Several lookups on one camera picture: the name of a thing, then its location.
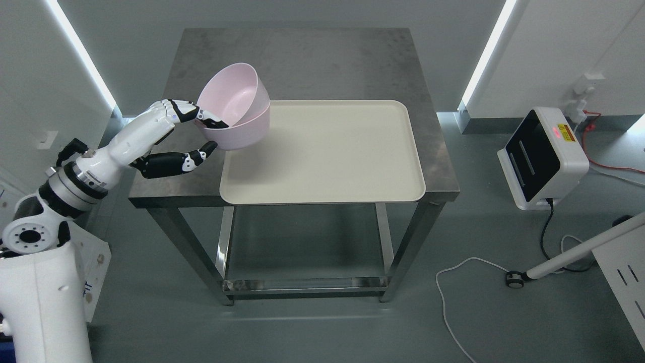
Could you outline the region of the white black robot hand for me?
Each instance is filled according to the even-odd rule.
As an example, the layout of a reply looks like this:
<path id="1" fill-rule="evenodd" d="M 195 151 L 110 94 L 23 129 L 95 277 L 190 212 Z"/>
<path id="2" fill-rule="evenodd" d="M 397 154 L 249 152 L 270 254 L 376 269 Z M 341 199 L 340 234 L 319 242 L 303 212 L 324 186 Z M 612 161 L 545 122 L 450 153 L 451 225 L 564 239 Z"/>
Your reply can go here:
<path id="1" fill-rule="evenodd" d="M 147 110 L 111 140 L 106 147 L 97 149 L 91 158 L 79 158 L 78 167 L 97 183 L 116 184 L 127 167 L 134 167 L 145 178 L 160 178 L 192 172 L 214 152 L 216 142 L 207 142 L 190 152 L 150 154 L 154 145 L 168 136 L 175 126 L 198 122 L 212 129 L 226 129 L 231 125 L 214 113 L 195 103 L 177 99 L 155 101 Z"/>

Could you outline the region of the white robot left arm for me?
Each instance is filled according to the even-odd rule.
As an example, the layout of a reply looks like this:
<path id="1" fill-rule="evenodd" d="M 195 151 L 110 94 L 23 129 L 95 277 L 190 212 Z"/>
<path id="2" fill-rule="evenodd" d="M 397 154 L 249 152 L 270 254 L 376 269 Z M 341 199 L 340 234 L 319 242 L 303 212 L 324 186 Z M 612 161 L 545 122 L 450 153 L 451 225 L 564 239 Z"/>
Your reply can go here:
<path id="1" fill-rule="evenodd" d="M 65 147 L 40 188 L 18 201 L 2 247 L 2 332 L 16 362 L 91 362 L 83 294 L 87 279 L 74 219 L 90 211 L 119 181 L 127 161 L 113 140 L 67 162 Z"/>

